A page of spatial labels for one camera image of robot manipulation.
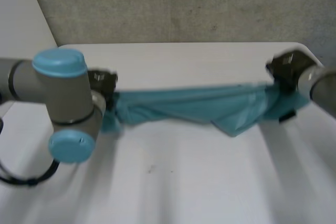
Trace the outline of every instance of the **teal fabric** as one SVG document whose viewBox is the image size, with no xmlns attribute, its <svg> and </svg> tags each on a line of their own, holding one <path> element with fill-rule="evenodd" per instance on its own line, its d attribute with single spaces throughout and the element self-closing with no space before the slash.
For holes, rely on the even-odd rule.
<svg viewBox="0 0 336 224">
<path fill-rule="evenodd" d="M 176 118 L 212 123 L 236 136 L 262 120 L 277 120 L 309 101 L 298 93 L 280 93 L 269 84 L 241 84 L 160 91 L 123 91 L 114 94 L 113 111 L 103 118 L 102 131 L 120 131 L 123 124 Z"/>
</svg>

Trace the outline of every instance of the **white tabletop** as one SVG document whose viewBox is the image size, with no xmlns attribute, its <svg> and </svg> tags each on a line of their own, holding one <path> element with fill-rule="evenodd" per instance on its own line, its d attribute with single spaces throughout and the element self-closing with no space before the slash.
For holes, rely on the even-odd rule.
<svg viewBox="0 0 336 224">
<path fill-rule="evenodd" d="M 89 67 L 117 71 L 118 89 L 269 81 L 265 63 L 296 43 L 67 45 Z M 43 172 L 52 128 L 45 107 L 15 103 L 0 158 Z M 282 125 L 231 138 L 211 125 L 165 120 L 100 135 L 90 159 L 60 165 L 34 189 L 0 185 L 1 224 L 334 223 L 336 123 L 314 105 Z"/>
</svg>

